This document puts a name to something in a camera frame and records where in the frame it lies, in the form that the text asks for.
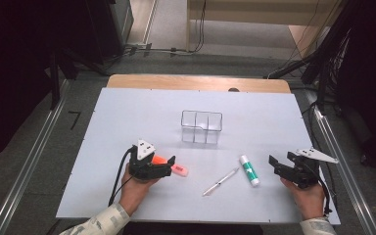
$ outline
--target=black cable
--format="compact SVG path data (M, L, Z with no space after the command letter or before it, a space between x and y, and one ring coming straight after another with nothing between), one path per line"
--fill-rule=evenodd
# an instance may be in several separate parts
M292 74L292 72L289 72L288 75L290 75L291 77L296 77L295 75Z
M166 49L166 48L150 48L150 49L146 49L146 48L139 48L137 46L127 46L125 47L125 49L133 49L135 48L136 51L167 51L167 52L187 52L186 49L175 49L173 51L171 51L170 49Z
M301 73L301 75L304 74L304 72L302 71L302 67L299 67L298 70L299 70L299 72Z
M116 194L118 193L118 190L121 189L121 187L128 181L126 181L125 183L123 183L120 188L117 190L116 192L116 188L118 187L118 179L120 178L120 174L121 174L121 169L123 168L123 164L124 164L124 160L126 160L126 157L129 153L133 152L137 147L136 146L132 146L130 149L128 149L126 151L126 153L124 153L123 157L121 158L121 162L120 162L120 166L118 167L118 171L117 171L117 176L116 176L116 181L115 181L115 185L113 187L113 190L112 190L112 195L111 195L111 198L109 199L109 206L113 203L113 201L115 200L115 196Z
M48 230L48 232L46 233L47 235L52 235L54 233L54 231L56 230L57 226L59 225L59 223L61 222L60 219L57 219L57 221L53 224L53 226L51 226L50 230Z
M326 187L325 183L323 182L323 180L320 178L320 175L315 173L315 171L313 171L313 169L311 169L307 164L303 164L304 167L306 169L308 169L310 172L313 173L313 175L316 176L317 180L319 181L319 183L321 184L322 186L322 189L323 189L323 193L325 194L325 198L326 198L326 203L325 203L325 208L324 208L324 215L328 215L330 212L332 212L330 209L329 209L329 202L330 202L330 196L329 196L329 192L328 192L328 188Z
M133 175L130 175L130 178L128 178L126 181L124 181L124 183L123 184L121 184L120 185L120 187L117 189L117 191L115 192L115 196L118 194L118 191L120 191L120 189L127 183L127 182L129 182L129 180L130 179L132 179L133 178Z
M334 95L336 95L336 90L338 86L338 83L337 83L338 71L339 71L339 68L341 67L342 61L344 60L344 56L348 50L350 34L351 34L351 29L347 31L347 34L341 40L338 47L329 52L329 60L326 63L326 67L328 70L326 86Z
M195 47L194 51L190 51L193 53L199 52L204 45L204 20L206 17L206 8L207 8L207 0L204 0L204 5L203 5L203 11L201 13L201 19L200 19L200 39L197 43L197 46Z
M299 49L298 49L298 44L299 44L299 43L302 41L302 39L304 38L304 35L305 35L305 32L306 32L307 28L309 27L310 23L313 21L313 18L316 16L316 13L317 13L317 10L318 10L318 7L319 7L319 1L320 1L320 0L318 0L318 1L316 2L315 11L314 11L312 17L310 18L309 22L307 23L307 26L305 27L304 31L302 32L301 39L296 43L295 49L292 51L292 54L291 54L291 56L289 57L289 59L285 62L285 64L283 64L283 66L281 66L281 67L278 69L278 71L284 69L285 66L286 66L288 63L290 63L290 61L291 61L294 57L296 57L296 56L301 52L301 51L299 51Z
M291 90L309 90L309 91L314 91L317 92L318 90L313 87L291 87Z
M313 102L312 104L310 104L309 108L307 109L307 110L311 110L307 114L307 118L308 118L308 122L309 122L309 129L310 129L310 141L311 141L311 143L313 145L313 139L314 139L314 141L316 143L316 146L318 147L319 151L323 152L322 148L321 148L321 146L319 144L319 141L318 141L318 139L316 138L316 136L314 134L313 126L312 126L312 119L313 119L312 115L314 115L315 104L316 104L316 102ZM332 170L330 168L330 165L328 163L326 163L326 166L327 166L327 169L328 169L329 177L331 179L331 187L332 187L332 191L333 191L332 200L334 201L335 208L338 210L337 194L335 193L336 192L335 181L334 181L334 178L332 177ZM320 178L318 178L318 180L321 182L322 187L324 187L324 191L325 190L327 191L326 185L322 182L322 180ZM328 193L327 204L328 204L328 210L329 210L329 201L330 201L329 197L330 196L329 196L329 192L327 192L327 193Z
M127 56L130 54L130 51L124 51L123 54L120 56L117 56L108 66L104 68L104 70L110 69L118 60L120 60L122 57Z

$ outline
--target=person's left hand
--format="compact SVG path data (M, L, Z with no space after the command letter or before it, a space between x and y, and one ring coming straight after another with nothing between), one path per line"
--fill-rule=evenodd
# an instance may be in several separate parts
M126 165L126 171L124 172L121 184L126 182L131 177L129 174L129 164ZM139 205L149 192L149 188L158 182L159 179L152 179L149 181L138 181L135 178L131 178L121 188L121 197L118 203L124 208L129 216L132 216L136 212Z

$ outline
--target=cable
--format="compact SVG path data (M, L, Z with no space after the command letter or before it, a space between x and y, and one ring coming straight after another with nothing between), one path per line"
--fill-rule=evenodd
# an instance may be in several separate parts
M329 60L325 63L327 69L327 88L335 95L337 89L338 71L344 60L345 54L348 50L348 43L350 41L351 29L339 43L337 49L329 52Z
M275 72L277 72L277 71L281 71L281 70L283 70L283 69L285 68L285 66L286 66L286 65L287 65L287 64L288 64L293 58L295 58L297 55L299 55L301 52L303 52L303 50L305 50L305 49L307 49L308 47L311 46L311 45L308 45L308 46L306 46L306 47L305 47L304 49L302 49L302 50L299 50L299 49L298 49L298 44L302 41L302 39L304 39L304 35L305 35L305 32L306 32L307 28L309 27L309 25L310 25L310 23L312 22L313 18L316 16L316 13L317 13L317 10L318 10L318 6L319 6L319 1L320 1L320 0L317 0L317 2L316 2L316 6L315 6L315 11L314 11L312 17L310 18L309 22L307 23L307 26L305 27L304 31L302 32L301 39L296 43L296 45L295 45L295 49L292 51L292 55L291 55L291 56L289 57L289 59L285 62L285 64L283 64L283 66L281 66L278 70L275 70L275 71L269 73L268 76L267 76L267 79L269 79L270 76L271 76L273 73L275 73Z
M177 52L177 51L173 52L173 51L167 51L167 50L152 50L151 51L151 50L138 49L138 50L134 51L134 53L140 53L140 52L145 53L144 51L149 51L149 52L168 53L168 54L173 54L173 55L178 55L178 56L192 56L192 55L194 55L194 53L192 53L192 52Z
M57 226L59 225L59 223L61 222L60 219L57 219L57 221L53 224L53 226L51 226L51 228L48 230L48 232L46 233L47 235L52 235L54 233L54 231L56 230Z
M292 72L289 72L288 75L290 75L291 77L297 77L297 76L293 75Z
M135 48L135 50L143 50L143 51L167 51L167 52L185 52L187 53L187 51L185 49L175 49L174 51L170 51L169 49L167 48L150 48L150 49L146 49L146 48L142 48L140 47L140 45L128 45L125 49L133 49Z
M307 164L303 164L304 167L306 169L308 169L310 172L313 173L313 175L316 176L317 180L319 181L319 183L321 184L322 186L322 189L323 189L323 193L325 194L325 198L326 198L326 203L325 203L325 208L324 208L324 215L327 216L330 212L332 212L330 209L329 209L329 202L330 202L330 196L329 196L329 192L328 192L328 188L326 187L325 183L323 182L323 180L320 178L319 174L315 173L315 171L313 171L313 169L311 169Z
M298 70L301 72L301 75L304 74L304 71L302 71L302 68L301 68L301 67L299 67Z
M127 56L127 55L130 55L130 52L125 52L122 55L115 58L108 66L106 66L104 68L104 70L106 71L106 70L110 69L119 59L121 59L122 57Z
M129 153L133 152L137 147L136 146L132 146L130 149L128 149L126 151L126 153L124 153L123 157L121 158L121 162L120 162L120 166L118 167L118 171L117 171L117 176L116 176L116 181L115 181L115 185L113 187L113 190L112 190L112 195L111 195L111 198L109 199L109 206L113 203L113 201L115 200L115 197L116 197L116 194L118 193L118 191L121 189L121 187L123 187L123 185L125 183L127 183L127 181L129 181L130 179L126 180L126 182L124 182L119 188L118 190L116 191L116 188L118 187L118 179L120 178L120 174L121 174L121 169L123 168L123 164L124 164L124 160L126 160L126 157Z
M323 152L323 151L322 151L322 148L321 148L321 146L320 146L320 144L319 144L319 141L318 141L318 139L316 138L316 136L315 136L315 134L314 134L313 126L312 126L312 119L313 119L313 116L312 116L312 115L314 115L315 105L316 105L316 101L313 102L313 103L311 103L311 104L309 105L309 108L307 108L303 113L305 113L305 112L307 112L308 110L310 110L310 111L307 113L307 118L308 118L308 122L309 122L309 129L310 129L310 141L311 141L311 143L312 143L312 145L313 145L313 139L314 139L314 141L315 141L315 143L316 143L316 146L318 147L319 151L320 151L320 152ZM329 165L328 163L326 163L326 166L327 166L328 173L329 173L329 177L330 177L330 180L331 180L331 187L332 187L332 200L333 200L333 202L334 202L334 204L335 204L335 208L338 210L338 199L337 199L336 188L335 188L335 180L334 180L334 178L332 177L332 170L331 170L331 168L330 168L330 165ZM321 180L319 180L319 181L321 182L321 184L323 184L322 187L325 187L325 189L326 189L326 185L324 185L324 183L323 183ZM329 210L329 201L330 201L329 198L327 198L328 210Z
M200 18L200 39L197 43L197 46L195 47L195 50L190 51L193 53L199 52L203 48L203 45L204 45L204 19L206 17L206 8L207 8L207 0L204 0L203 10L201 13L201 18Z
M313 92L319 91L318 89L313 88L313 87L291 87L290 89L291 89L291 91L292 90L308 90L308 91L313 91ZM335 94L326 93L325 96L335 98ZM325 100L325 101L323 101L323 103L328 104L328 105L336 105L337 104L335 99L334 100Z

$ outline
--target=white table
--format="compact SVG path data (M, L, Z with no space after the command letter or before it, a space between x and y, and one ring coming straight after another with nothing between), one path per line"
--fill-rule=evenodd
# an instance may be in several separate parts
M183 110L223 113L218 144L181 141ZM143 138L156 153L190 170L154 185L134 221L296 223L300 213L268 164L288 151L310 147L292 94L105 88L77 156L57 217L90 217L108 205L123 153ZM261 184L239 171L211 196L202 193L248 155ZM340 224L336 210L332 224Z

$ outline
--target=orange object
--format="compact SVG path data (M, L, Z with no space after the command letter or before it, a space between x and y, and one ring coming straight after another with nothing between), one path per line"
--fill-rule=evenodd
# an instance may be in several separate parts
M155 155L152 158L152 164L154 165L161 165L161 164L166 164L167 160ZM188 169L185 166L182 166L180 164L174 164L173 166L170 167L172 169L173 173L176 173L178 175L186 177L188 175Z

